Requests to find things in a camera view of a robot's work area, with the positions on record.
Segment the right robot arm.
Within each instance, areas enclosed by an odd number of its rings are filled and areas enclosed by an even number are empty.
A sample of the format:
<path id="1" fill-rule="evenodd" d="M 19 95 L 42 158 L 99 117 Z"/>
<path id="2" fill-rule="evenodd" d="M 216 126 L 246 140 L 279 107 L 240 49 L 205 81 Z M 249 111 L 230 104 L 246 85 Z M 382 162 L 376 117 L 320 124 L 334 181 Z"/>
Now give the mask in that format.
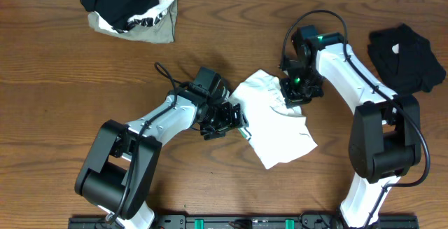
<path id="1" fill-rule="evenodd" d="M 281 92 L 293 108 L 323 96 L 328 80 L 353 114 L 349 159 L 355 171 L 349 192 L 339 206 L 333 227 L 402 228 L 408 218 L 381 219 L 379 208 L 400 178 L 419 164 L 419 103 L 400 97 L 376 79 L 354 55 L 340 33 L 319 34 L 313 26 L 291 37 L 296 59 L 284 57 Z"/>

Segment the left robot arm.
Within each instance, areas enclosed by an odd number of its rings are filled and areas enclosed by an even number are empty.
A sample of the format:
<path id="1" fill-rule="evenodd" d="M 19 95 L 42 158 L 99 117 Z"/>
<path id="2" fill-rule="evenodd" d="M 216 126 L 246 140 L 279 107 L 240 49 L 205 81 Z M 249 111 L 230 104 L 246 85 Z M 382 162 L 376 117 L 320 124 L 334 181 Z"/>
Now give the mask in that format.
<path id="1" fill-rule="evenodd" d="M 146 204 L 162 147 L 178 133 L 200 126 L 206 140 L 248 124 L 228 91 L 195 85 L 173 89 L 146 116 L 126 124 L 106 121 L 99 129 L 75 182 L 75 192 L 106 211 L 100 228 L 149 228 L 155 218 Z"/>

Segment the white printed t-shirt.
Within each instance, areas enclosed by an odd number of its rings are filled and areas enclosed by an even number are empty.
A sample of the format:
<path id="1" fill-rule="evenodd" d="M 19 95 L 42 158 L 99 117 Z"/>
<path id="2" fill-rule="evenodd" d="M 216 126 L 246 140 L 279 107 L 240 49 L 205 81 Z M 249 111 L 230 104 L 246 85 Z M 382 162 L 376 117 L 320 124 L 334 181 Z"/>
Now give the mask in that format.
<path id="1" fill-rule="evenodd" d="M 248 125 L 239 129 L 265 169 L 298 159 L 317 147 L 300 107 L 286 107 L 279 78 L 262 69 L 241 82 L 229 102 L 239 104 Z"/>

